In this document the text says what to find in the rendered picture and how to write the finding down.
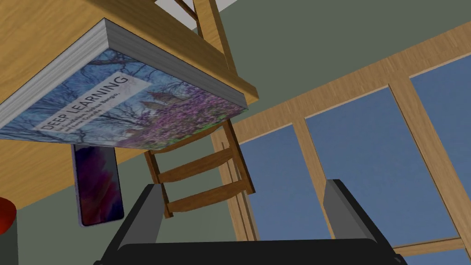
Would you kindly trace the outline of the wooden ladder-back chair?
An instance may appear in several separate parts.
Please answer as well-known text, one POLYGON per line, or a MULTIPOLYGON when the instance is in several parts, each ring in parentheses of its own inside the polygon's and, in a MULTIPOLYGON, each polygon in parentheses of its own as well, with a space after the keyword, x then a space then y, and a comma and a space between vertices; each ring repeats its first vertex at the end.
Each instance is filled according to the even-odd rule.
MULTIPOLYGON (((236 74, 236 66, 234 64, 227 37, 225 36, 224 27, 222 25, 216 0, 192 0, 192 8, 188 6, 184 0, 174 1, 195 20, 198 35, 223 53, 228 69, 232 73, 236 74)), ((248 194, 253 194, 255 192, 231 120, 226 120, 162 150, 148 150, 144 155, 154 183, 161 186, 165 218, 173 217, 174 213, 188 212, 228 200, 237 194, 242 193, 243 191, 247 191, 248 194), (164 173, 160 172, 155 154, 176 150, 180 147, 193 143, 205 136, 210 135, 220 127, 224 129, 225 136, 229 143, 228 148, 222 149, 216 153, 202 157, 190 163, 181 165, 164 173), (168 200, 167 192, 164 186, 165 183, 177 182, 187 179, 189 177, 217 168, 224 163, 229 162, 229 160, 234 160, 236 163, 236 168, 240 169, 241 179, 230 184, 225 184, 211 190, 191 195, 186 198, 181 198, 173 202, 168 200)))

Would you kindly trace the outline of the thick book with tree cover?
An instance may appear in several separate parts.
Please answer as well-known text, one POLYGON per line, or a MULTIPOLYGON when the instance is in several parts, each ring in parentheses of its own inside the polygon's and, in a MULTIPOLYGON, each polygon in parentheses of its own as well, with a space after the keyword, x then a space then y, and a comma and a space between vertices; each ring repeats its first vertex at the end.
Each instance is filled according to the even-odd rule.
POLYGON ((102 19, 0 103, 0 139, 161 150, 246 110, 242 92, 102 19))

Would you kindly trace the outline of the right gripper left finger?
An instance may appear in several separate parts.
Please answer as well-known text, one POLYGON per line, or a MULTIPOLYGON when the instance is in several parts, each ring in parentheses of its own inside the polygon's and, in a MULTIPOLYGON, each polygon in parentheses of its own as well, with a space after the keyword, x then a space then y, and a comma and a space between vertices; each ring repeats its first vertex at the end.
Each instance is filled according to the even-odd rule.
POLYGON ((163 214, 161 185, 147 185, 106 248, 106 253, 112 254, 127 244, 155 243, 163 214))

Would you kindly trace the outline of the red and grey cylinder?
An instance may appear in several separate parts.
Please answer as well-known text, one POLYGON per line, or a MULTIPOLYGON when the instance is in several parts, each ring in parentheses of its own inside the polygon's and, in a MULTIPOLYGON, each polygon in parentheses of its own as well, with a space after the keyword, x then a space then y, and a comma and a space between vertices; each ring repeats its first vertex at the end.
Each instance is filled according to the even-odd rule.
POLYGON ((17 209, 0 197, 0 265, 18 265, 17 209))

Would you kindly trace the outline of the smartphone with purple screen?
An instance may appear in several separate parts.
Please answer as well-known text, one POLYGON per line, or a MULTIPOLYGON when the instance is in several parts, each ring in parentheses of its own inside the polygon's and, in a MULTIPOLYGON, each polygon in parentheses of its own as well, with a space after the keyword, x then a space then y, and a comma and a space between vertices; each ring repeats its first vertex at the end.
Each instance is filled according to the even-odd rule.
POLYGON ((78 220, 82 227, 118 221, 125 212, 113 147, 71 147, 78 220))

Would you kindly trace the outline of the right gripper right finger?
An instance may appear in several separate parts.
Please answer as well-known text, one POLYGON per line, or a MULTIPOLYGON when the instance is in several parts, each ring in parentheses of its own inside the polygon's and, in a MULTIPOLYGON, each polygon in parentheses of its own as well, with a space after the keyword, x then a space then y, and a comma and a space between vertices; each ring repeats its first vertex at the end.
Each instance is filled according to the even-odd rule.
POLYGON ((385 236, 340 179, 327 180, 323 208, 336 239, 371 239, 388 254, 394 253, 385 236))

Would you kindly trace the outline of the wooden table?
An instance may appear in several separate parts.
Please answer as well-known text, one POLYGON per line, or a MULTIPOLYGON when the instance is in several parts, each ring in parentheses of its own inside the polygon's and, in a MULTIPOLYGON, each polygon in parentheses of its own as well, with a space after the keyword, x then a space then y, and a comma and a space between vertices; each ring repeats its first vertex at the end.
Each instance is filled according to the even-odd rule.
MULTIPOLYGON (((243 92, 249 104, 256 102, 256 88, 238 77, 223 50, 219 12, 201 1, 203 37, 155 0, 0 0, 0 103, 102 18, 243 92)), ((73 183, 69 145, 0 140, 0 197, 17 208, 73 183)))

